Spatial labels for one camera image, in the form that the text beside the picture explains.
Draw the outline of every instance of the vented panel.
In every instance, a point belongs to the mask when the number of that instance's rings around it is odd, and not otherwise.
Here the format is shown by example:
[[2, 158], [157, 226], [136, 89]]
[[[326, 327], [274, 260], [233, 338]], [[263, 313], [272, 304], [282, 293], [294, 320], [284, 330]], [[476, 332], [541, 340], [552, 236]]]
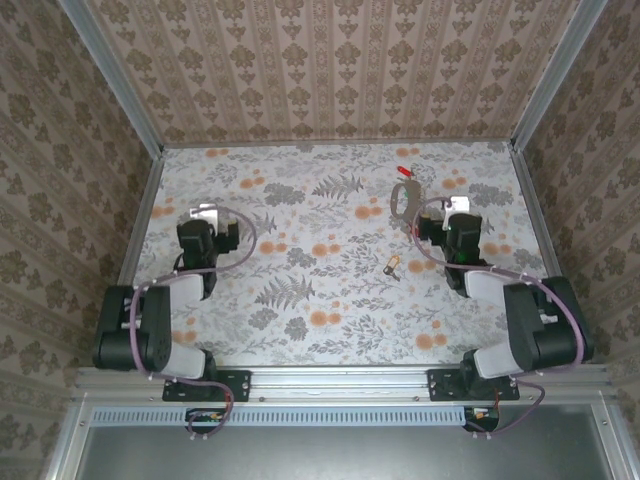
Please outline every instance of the vented panel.
[[[93, 412], [91, 426], [184, 426], [185, 407], [99, 407]], [[409, 426], [464, 425], [463, 407], [411, 408], [278, 408], [237, 407], [229, 426]], [[210, 423], [194, 422], [194, 426]]]

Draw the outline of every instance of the small key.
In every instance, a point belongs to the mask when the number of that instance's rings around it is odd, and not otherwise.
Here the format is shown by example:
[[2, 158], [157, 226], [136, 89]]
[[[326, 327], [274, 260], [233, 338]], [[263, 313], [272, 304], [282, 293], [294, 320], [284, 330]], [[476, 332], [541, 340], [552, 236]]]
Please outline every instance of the small key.
[[384, 273], [385, 275], [389, 275], [390, 277], [395, 278], [397, 281], [400, 281], [400, 277], [398, 275], [396, 275], [396, 273], [393, 271], [393, 268], [391, 268], [391, 267], [384, 267], [384, 269], [382, 270], [382, 273]]

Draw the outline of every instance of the red object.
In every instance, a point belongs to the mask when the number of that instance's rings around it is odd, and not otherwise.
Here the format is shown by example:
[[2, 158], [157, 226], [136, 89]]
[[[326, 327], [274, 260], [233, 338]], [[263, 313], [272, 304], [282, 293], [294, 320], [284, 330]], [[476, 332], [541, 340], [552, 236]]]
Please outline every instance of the red object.
[[406, 169], [406, 168], [404, 168], [404, 167], [398, 167], [398, 171], [399, 171], [401, 174], [406, 175], [407, 177], [411, 178], [411, 171], [410, 171], [410, 170], [407, 170], [407, 169]]

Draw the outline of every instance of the floral tablecloth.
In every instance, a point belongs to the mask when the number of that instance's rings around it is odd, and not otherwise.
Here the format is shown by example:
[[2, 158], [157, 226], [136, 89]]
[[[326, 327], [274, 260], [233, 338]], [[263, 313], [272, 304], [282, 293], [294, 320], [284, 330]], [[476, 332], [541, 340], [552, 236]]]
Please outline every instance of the floral tablecloth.
[[[136, 281], [170, 271], [189, 207], [224, 204], [258, 229], [249, 261], [174, 314], [174, 339], [223, 365], [450, 363], [506, 338], [504, 312], [451, 291], [391, 216], [398, 166], [423, 198], [469, 195], [488, 262], [544, 273], [505, 143], [181, 149], [164, 160]], [[241, 231], [220, 265], [246, 252]], [[399, 281], [382, 273], [393, 255]]]

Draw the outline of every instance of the wire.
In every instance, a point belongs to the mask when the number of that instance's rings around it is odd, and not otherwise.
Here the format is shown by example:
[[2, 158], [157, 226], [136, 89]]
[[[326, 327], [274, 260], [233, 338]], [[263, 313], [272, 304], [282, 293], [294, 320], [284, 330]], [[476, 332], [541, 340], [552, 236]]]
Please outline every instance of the wire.
[[225, 400], [226, 400], [226, 403], [227, 403], [225, 414], [220, 419], [220, 421], [218, 422], [218, 425], [213, 427], [208, 432], [201, 433], [201, 434], [194, 432], [194, 430], [193, 430], [193, 422], [198, 417], [204, 417], [204, 416], [211, 415], [211, 414], [217, 414], [218, 412], [215, 412], [215, 411], [211, 411], [211, 412], [199, 411], [199, 412], [194, 412], [189, 416], [189, 421], [187, 422], [187, 431], [191, 434], [191, 438], [192, 439], [196, 438], [196, 436], [200, 435], [206, 440], [207, 437], [209, 437], [211, 435], [215, 435], [216, 433], [218, 433], [222, 429], [224, 424], [227, 423], [227, 421], [229, 420], [229, 417], [231, 416], [232, 405], [231, 405], [231, 397], [229, 397], [229, 393], [225, 392], [224, 396], [225, 396]]
[[180, 255], [178, 255], [178, 256], [176, 257], [176, 261], [175, 261], [175, 262], [173, 262], [173, 270], [174, 270], [174, 271], [175, 271], [175, 270], [178, 270], [178, 268], [180, 267], [180, 260], [182, 260], [182, 255], [183, 255], [182, 253], [181, 253]]
[[[138, 371], [140, 373], [142, 373], [145, 376], [150, 376], [150, 375], [154, 375], [154, 374], [150, 374], [146, 368], [144, 367], [144, 364], [142, 363], [142, 358], [140, 357], [140, 349], [138, 347], [138, 339], [136, 336], [136, 317], [138, 315], [138, 304], [140, 302], [140, 297], [142, 295], [142, 292], [144, 292], [148, 287], [150, 287], [151, 285], [163, 285], [163, 284], [170, 284], [173, 281], [175, 281], [176, 278], [181, 277], [183, 275], [194, 275], [194, 274], [203, 274], [203, 273], [212, 273], [212, 272], [226, 272], [228, 270], [231, 270], [233, 268], [239, 267], [240, 265], [242, 265], [243, 263], [245, 263], [249, 257], [251, 257], [251, 255], [253, 255], [253, 252], [256, 249], [256, 246], [258, 244], [258, 232], [256, 230], [255, 225], [253, 224], [253, 222], [249, 219], [249, 217], [247, 217], [246, 215], [236, 211], [236, 210], [232, 210], [231, 208], [227, 208], [227, 207], [222, 207], [222, 206], [212, 206], [212, 207], [207, 207], [207, 208], [200, 208], [197, 210], [194, 210], [192, 213], [199, 213], [199, 212], [203, 212], [203, 211], [207, 211], [207, 210], [218, 210], [220, 212], [225, 212], [227, 214], [230, 215], [235, 215], [236, 217], [240, 218], [251, 230], [251, 248], [249, 248], [249, 251], [245, 254], [244, 257], [242, 257], [240, 260], [238, 260], [235, 263], [232, 263], [231, 265], [226, 265], [223, 267], [211, 267], [211, 268], [200, 268], [197, 270], [184, 270], [184, 271], [176, 271], [174, 270], [172, 273], [168, 274], [168, 275], [163, 275], [162, 277], [159, 277], [155, 280], [152, 280], [150, 282], [144, 282], [142, 283], [140, 286], [138, 286], [138, 288], [135, 289], [135, 291], [133, 292], [133, 297], [131, 298], [131, 305], [130, 305], [130, 311], [129, 311], [129, 341], [131, 344], [131, 354], [133, 356], [133, 363], [136, 366], [136, 369], [138, 369]], [[171, 380], [174, 382], [180, 382], [183, 383], [185, 385], [193, 385], [193, 386], [202, 386], [202, 387], [216, 387], [219, 388], [221, 390], [223, 390], [225, 392], [225, 394], [228, 396], [228, 405], [227, 405], [227, 409], [226, 409], [226, 413], [225, 415], [220, 419], [220, 423], [209, 433], [210, 435], [213, 435], [215, 433], [217, 433], [223, 426], [224, 424], [227, 422], [227, 420], [229, 419], [229, 416], [231, 415], [231, 411], [233, 410], [233, 405], [235, 402], [235, 398], [233, 396], [233, 392], [231, 391], [231, 389], [220, 382], [214, 382], [214, 381], [210, 381], [210, 380], [192, 380], [189, 378], [181, 378], [181, 377], [170, 377], [168, 375], [163, 375], [163, 374], [155, 374], [156, 377], [158, 378], [163, 378], [165, 380]]]
[[[435, 258], [434, 256], [429, 254], [429, 252], [427, 252], [424, 249], [424, 247], [420, 244], [420, 238], [418, 237], [418, 217], [420, 216], [420, 213], [422, 212], [422, 210], [424, 209], [424, 207], [426, 205], [429, 205], [430, 203], [435, 203], [435, 202], [444, 202], [449, 207], [452, 205], [451, 197], [434, 197], [434, 198], [430, 198], [429, 200], [426, 200], [423, 203], [421, 208], [416, 210], [416, 213], [413, 216], [413, 221], [411, 222], [411, 225], [410, 225], [410, 227], [411, 227], [411, 236], [413, 237], [413, 242], [415, 243], [415, 245], [418, 248], [418, 250], [420, 251], [420, 253], [422, 253], [429, 260], [432, 260], [433, 262], [435, 262], [437, 265], [442, 265], [443, 267], [456, 268], [458, 270], [480, 270], [480, 271], [489, 272], [492, 275], [505, 276], [505, 277], [513, 278], [515, 280], [519, 280], [519, 281], [523, 281], [523, 282], [529, 282], [529, 283], [534, 284], [536, 287], [538, 287], [540, 290], [542, 290], [553, 301], [553, 303], [555, 303], [558, 306], [558, 308], [560, 308], [562, 313], [567, 318], [567, 321], [569, 322], [569, 325], [571, 325], [571, 329], [573, 330], [573, 334], [575, 335], [575, 339], [576, 339], [576, 357], [574, 358], [573, 362], [566, 368], [573, 368], [573, 367], [576, 367], [576, 366], [580, 365], [582, 363], [582, 359], [584, 358], [584, 339], [582, 338], [582, 331], [580, 330], [580, 326], [578, 325], [578, 321], [575, 319], [573, 313], [571, 313], [569, 308], [564, 304], [564, 302], [560, 299], [560, 297], [558, 297], [555, 294], [555, 292], [553, 292], [553, 290], [551, 290], [549, 287], [544, 285], [539, 279], [537, 279], [535, 277], [532, 277], [530, 275], [527, 275], [525, 273], [516, 273], [516, 272], [512, 272], [510, 270], [506, 270], [504, 268], [497, 268], [495, 266], [483, 267], [483, 266], [476, 266], [476, 265], [457, 265], [457, 264], [454, 264], [454, 263], [444, 262], [444, 261], [442, 261], [442, 260], [440, 260], [438, 258]], [[566, 368], [556, 368], [556, 369], [550, 369], [550, 370], [551, 371], [560, 371], [560, 370], [565, 370]], [[518, 419], [514, 420], [512, 423], [510, 423], [507, 426], [504, 426], [504, 427], [501, 427], [501, 428], [497, 428], [493, 432], [487, 432], [485, 429], [483, 429], [479, 425], [475, 424], [474, 422], [467, 422], [467, 423], [469, 425], [471, 425], [472, 427], [478, 429], [479, 431], [484, 432], [487, 437], [490, 437], [491, 435], [497, 435], [499, 433], [503, 433], [503, 432], [509, 431], [512, 428], [514, 428], [516, 425], [519, 425], [521, 422], [523, 422], [525, 420], [525, 418], [527, 418], [527, 416], [529, 416], [531, 414], [531, 412], [533, 412], [536, 408], [538, 408], [538, 406], [540, 405], [542, 400], [544, 400], [546, 392], [545, 392], [544, 387], [542, 387], [541, 385], [538, 385], [536, 383], [526, 382], [524, 380], [520, 380], [518, 378], [520, 376], [522, 376], [522, 374], [513, 375], [512, 377], [514, 378], [516, 383], [519, 384], [519, 385], [530, 387], [530, 388], [535, 388], [535, 389], [539, 390], [540, 391], [540, 396], [538, 396], [536, 401], [533, 402], [533, 404]]]
[[496, 401], [493, 404], [493, 408], [495, 408], [498, 411], [498, 416], [500, 415], [500, 392], [498, 391], [497, 388], [493, 389], [494, 392], [496, 392]]

